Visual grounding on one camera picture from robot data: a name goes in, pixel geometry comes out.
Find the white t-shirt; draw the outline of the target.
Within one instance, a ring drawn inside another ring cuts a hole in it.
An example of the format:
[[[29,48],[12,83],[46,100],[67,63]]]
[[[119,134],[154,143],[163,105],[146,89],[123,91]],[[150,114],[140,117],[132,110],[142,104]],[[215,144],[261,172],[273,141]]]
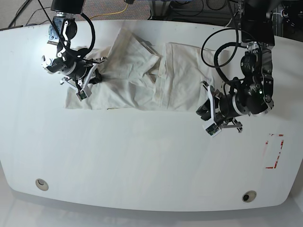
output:
[[[69,88],[66,109],[195,112],[208,99],[204,83],[214,88],[223,84],[206,65],[214,51],[178,43],[148,46],[124,29],[112,46],[89,54],[93,59],[103,56],[107,61],[98,66],[102,81],[90,86],[92,94],[83,101]]]

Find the red tape rectangle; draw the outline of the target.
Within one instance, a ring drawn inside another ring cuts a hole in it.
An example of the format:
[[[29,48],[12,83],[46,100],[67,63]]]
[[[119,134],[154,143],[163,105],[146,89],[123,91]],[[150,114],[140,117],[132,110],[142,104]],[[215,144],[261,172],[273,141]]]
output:
[[[281,156],[285,136],[283,134],[269,134],[263,152],[263,166],[265,169],[275,169]]]

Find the right table grommet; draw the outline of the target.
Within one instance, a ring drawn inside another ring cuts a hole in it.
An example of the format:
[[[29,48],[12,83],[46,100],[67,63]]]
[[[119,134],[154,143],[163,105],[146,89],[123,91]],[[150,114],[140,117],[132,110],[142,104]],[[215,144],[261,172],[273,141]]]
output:
[[[257,193],[255,191],[248,191],[242,196],[242,201],[249,203],[255,200]]]

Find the table grommet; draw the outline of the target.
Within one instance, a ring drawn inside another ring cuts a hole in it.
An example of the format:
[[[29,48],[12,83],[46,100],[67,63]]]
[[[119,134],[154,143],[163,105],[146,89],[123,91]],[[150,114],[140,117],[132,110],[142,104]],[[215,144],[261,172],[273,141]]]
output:
[[[49,189],[47,182],[44,181],[43,179],[36,179],[35,183],[37,188],[42,191],[47,191]]]
[[[242,196],[242,201],[249,203],[255,200],[257,193],[255,191],[248,191]]]

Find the left table grommet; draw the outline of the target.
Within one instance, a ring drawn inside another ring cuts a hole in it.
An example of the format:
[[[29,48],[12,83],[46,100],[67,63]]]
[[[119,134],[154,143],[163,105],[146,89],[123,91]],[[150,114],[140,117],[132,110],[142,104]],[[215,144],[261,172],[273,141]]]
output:
[[[49,189],[47,182],[44,181],[43,179],[36,179],[35,183],[37,188],[42,191],[47,191]]]

